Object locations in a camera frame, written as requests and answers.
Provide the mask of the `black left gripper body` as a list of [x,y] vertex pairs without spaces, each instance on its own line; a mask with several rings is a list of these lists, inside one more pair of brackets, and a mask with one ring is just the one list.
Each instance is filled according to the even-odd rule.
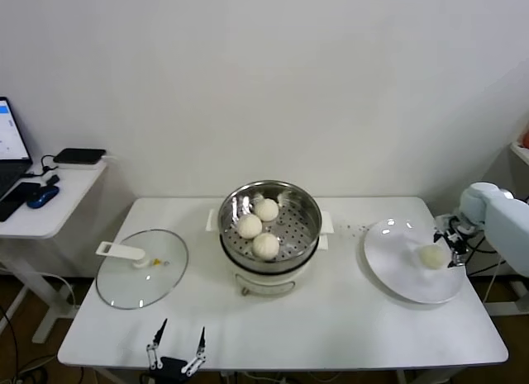
[[181,384],[188,382],[188,376],[182,369],[187,361],[177,358],[161,357],[150,370],[150,377],[158,384]]

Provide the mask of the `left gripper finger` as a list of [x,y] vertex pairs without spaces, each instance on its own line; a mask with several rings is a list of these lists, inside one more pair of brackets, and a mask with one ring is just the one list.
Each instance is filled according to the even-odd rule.
[[160,370],[163,367],[161,359],[157,355],[157,349],[160,346],[160,342],[164,333],[167,319],[165,319],[161,327],[156,331],[153,340],[146,346],[146,352],[149,362],[150,370]]
[[206,362],[205,332],[205,328],[202,328],[195,356],[184,367],[181,368],[181,373],[185,376],[193,376],[199,370],[199,368]]

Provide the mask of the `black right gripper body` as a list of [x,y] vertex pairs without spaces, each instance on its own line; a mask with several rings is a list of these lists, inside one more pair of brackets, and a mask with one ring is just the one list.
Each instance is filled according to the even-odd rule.
[[467,254],[467,241],[457,230],[445,231],[445,241],[453,254]]

